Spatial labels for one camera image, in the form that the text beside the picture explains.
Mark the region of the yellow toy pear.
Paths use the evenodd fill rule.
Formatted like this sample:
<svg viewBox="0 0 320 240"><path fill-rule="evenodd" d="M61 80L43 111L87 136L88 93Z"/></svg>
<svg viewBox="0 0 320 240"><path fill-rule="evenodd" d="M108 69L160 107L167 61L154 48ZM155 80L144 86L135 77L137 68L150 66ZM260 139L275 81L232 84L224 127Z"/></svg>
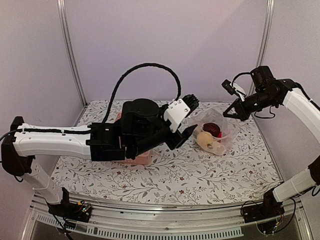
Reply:
<svg viewBox="0 0 320 240"><path fill-rule="evenodd" d="M209 132L203 131L197 135L196 142L204 150L212 149L214 138Z"/></svg>

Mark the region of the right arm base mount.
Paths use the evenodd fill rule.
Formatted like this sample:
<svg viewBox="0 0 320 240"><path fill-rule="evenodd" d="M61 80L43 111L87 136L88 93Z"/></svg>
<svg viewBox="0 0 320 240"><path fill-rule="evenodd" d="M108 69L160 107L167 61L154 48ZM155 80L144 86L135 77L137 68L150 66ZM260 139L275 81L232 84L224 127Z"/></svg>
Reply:
<svg viewBox="0 0 320 240"><path fill-rule="evenodd" d="M264 235L276 233L283 220L284 213L282 202L277 202L272 193L265 193L262 203L249 200L240 209L240 214L245 223L261 221L257 225L257 229Z"/></svg>

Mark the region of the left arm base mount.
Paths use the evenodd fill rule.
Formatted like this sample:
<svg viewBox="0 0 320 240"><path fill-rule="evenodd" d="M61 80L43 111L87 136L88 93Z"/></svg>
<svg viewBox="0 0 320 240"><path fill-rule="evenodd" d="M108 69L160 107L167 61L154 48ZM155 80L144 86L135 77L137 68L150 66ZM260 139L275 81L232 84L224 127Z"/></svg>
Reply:
<svg viewBox="0 0 320 240"><path fill-rule="evenodd" d="M92 205L81 200L77 203L70 202L70 194L62 187L62 199L57 203L48 203L48 212L52 215L62 217L64 220L74 220L88 223L92 215Z"/></svg>

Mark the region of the white toy radish with leaves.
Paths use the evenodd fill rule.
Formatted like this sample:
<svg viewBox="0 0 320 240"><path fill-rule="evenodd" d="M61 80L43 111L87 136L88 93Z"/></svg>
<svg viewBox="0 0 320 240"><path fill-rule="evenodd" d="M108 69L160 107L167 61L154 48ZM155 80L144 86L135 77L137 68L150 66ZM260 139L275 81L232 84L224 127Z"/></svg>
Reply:
<svg viewBox="0 0 320 240"><path fill-rule="evenodd" d="M216 155L223 155L226 150L225 146L218 141L208 143L207 148L208 150L210 150L211 153Z"/></svg>

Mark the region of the dark maroon toy beet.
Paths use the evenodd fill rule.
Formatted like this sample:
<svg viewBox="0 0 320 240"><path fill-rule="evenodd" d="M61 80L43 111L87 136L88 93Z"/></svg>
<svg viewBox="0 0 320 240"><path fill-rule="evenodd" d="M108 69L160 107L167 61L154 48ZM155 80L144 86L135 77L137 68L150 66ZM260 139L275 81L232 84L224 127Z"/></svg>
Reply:
<svg viewBox="0 0 320 240"><path fill-rule="evenodd" d="M218 134L221 132L220 127L217 124L212 123L212 122L205 123L202 126L202 129L203 129L203 131L210 133L213 137L216 137L216 138L217 138Z"/></svg>

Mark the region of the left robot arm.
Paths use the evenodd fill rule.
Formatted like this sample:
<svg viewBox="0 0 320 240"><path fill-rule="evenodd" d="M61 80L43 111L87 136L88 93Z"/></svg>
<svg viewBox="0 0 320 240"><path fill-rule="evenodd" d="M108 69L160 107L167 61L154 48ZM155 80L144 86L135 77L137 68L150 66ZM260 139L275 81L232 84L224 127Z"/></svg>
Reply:
<svg viewBox="0 0 320 240"><path fill-rule="evenodd" d="M198 105L192 94L162 106L140 98L125 102L113 123L103 120L78 127L35 126L17 116L0 139L1 164L7 173L30 183L63 217L70 217L75 210L68 191L58 188L33 162L37 155L113 162L134 160L161 144L174 150L192 135L193 126L183 132L179 127Z"/></svg>

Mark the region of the pink perforated plastic basket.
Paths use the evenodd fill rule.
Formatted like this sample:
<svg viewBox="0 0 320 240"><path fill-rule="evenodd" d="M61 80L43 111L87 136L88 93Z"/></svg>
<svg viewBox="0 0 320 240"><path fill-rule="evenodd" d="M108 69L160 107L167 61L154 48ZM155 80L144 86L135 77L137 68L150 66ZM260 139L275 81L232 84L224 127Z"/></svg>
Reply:
<svg viewBox="0 0 320 240"><path fill-rule="evenodd" d="M122 112L120 111L117 114L116 122L120 121L121 123L121 130L123 130L126 133L129 133L132 130L134 117L131 113L126 113L124 117L122 117ZM124 158L123 160L117 160L119 163L122 164L137 164L137 165L147 165L151 162L151 153L152 151L149 150L147 152L144 152L138 156L135 157L135 159L131 158Z"/></svg>

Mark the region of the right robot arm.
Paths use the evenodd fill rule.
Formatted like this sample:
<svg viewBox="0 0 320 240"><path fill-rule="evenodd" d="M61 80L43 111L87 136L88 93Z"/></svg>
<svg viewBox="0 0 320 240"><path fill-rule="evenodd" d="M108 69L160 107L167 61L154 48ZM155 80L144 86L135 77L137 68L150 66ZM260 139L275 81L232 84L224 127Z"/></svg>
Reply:
<svg viewBox="0 0 320 240"><path fill-rule="evenodd" d="M249 75L255 92L251 95L236 84L237 78ZM244 122L251 114L266 108L284 107L291 112L299 122L318 141L320 139L320 108L307 95L302 85L292 79L277 79L267 65L261 65L249 72L237 74L233 80L224 80L222 87L229 95L237 98L223 112L225 118ZM289 198L303 195L320 184L320 159L316 158L306 169L275 188L268 190L259 206L258 213L262 218L269 218L278 210L278 203Z"/></svg>

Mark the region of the clear zip top bag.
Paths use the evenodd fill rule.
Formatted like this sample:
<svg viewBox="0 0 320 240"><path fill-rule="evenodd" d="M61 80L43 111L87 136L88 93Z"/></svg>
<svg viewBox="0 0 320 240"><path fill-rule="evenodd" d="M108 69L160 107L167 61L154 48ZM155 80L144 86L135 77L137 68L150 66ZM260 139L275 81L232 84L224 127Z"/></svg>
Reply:
<svg viewBox="0 0 320 240"><path fill-rule="evenodd" d="M221 106L200 111L188 120L188 124L197 125L192 133L197 145L216 156L223 156L231 149L239 130L235 119L223 116Z"/></svg>

